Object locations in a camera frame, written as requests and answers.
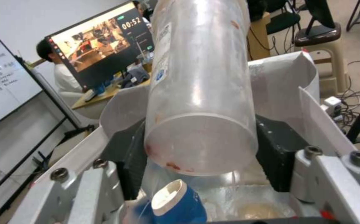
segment person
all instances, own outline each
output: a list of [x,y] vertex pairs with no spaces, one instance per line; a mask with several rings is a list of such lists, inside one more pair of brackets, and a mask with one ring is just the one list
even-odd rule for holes
[[54,52],[46,40],[42,40],[37,44],[36,51],[39,57],[53,62],[55,83],[62,92],[79,92],[82,93],[83,89],[76,81],[75,77],[69,69],[63,64],[59,55]]
[[133,1],[133,4],[136,6],[140,15],[143,17],[143,21],[147,25],[148,29],[151,30],[152,27],[151,23],[148,21],[148,19],[144,17],[145,5],[141,4],[139,1]]

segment red residue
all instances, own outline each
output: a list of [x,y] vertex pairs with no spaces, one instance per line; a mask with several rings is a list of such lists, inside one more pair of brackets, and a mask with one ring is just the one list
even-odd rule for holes
[[167,166],[167,167],[171,167],[171,168],[176,169],[176,170],[181,170],[180,167],[177,166],[177,165],[176,165],[175,163],[173,163],[173,162],[167,162],[167,163],[166,163],[166,166]]
[[151,155],[151,153],[152,153],[151,146],[147,145],[147,146],[145,147],[145,152],[147,153],[147,155]]
[[235,26],[235,28],[236,28],[237,30],[239,30],[239,25],[238,25],[237,22],[235,22],[234,20],[231,20],[231,23],[232,23],[233,26]]
[[154,153],[154,150],[150,145],[145,147],[145,153],[147,153],[148,156],[156,156],[156,153]]

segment white shirt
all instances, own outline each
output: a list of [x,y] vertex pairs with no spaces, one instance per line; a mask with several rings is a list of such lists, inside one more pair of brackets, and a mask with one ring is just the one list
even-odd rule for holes
[[143,17],[143,21],[144,21],[144,23],[147,25],[148,29],[151,29],[151,28],[152,28],[152,25],[151,25],[151,23],[148,21],[148,19],[146,19],[145,17]]
[[82,92],[82,87],[64,64],[55,65],[56,85],[63,92]]

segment black hair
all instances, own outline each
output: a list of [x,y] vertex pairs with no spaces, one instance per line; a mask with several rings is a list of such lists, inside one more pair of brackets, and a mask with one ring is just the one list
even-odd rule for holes
[[42,40],[37,44],[36,51],[39,57],[46,59],[49,62],[52,62],[49,54],[53,53],[53,50],[51,49],[50,44],[46,40]]
[[136,6],[136,9],[138,9],[138,5],[140,4],[139,1],[133,1],[133,4]]

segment timer display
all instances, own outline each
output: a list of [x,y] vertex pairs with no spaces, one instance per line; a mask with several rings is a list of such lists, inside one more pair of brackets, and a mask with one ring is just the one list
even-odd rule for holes
[[131,28],[139,23],[141,23],[141,20],[139,17],[136,17],[136,18],[132,19],[131,21],[127,21],[126,23],[122,24],[122,28],[124,30],[127,30],[128,28]]

